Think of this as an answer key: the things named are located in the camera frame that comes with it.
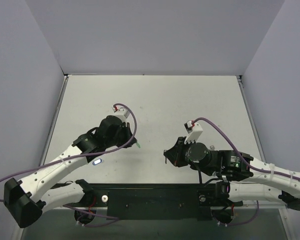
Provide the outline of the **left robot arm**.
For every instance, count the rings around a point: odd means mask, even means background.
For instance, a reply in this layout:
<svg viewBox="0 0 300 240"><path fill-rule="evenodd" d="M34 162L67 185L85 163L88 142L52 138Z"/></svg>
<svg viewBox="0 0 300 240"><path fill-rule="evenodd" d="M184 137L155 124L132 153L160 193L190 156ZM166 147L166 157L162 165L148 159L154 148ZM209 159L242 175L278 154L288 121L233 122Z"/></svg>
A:
<svg viewBox="0 0 300 240"><path fill-rule="evenodd" d="M98 127L80 135L50 163L32 170L18 181L10 177L5 182L3 203L20 228L32 225L53 208L77 202L87 206L92 202L93 190L85 180L77 180L66 187L53 186L95 158L136 144L136 132L131 131L128 116L126 109L117 110Z"/></svg>

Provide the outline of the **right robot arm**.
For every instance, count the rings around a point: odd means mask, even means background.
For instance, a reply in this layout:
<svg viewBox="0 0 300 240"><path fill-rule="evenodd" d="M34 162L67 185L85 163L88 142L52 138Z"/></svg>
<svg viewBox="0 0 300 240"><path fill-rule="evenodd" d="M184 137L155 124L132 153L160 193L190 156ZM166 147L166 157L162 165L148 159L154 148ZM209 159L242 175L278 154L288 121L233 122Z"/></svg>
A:
<svg viewBox="0 0 300 240"><path fill-rule="evenodd" d="M187 142L185 137L179 137L163 155L176 167L190 166L218 178L222 187L213 191L213 199L220 205L229 200L262 200L300 211L300 172L265 163L243 152L210 150L201 142Z"/></svg>

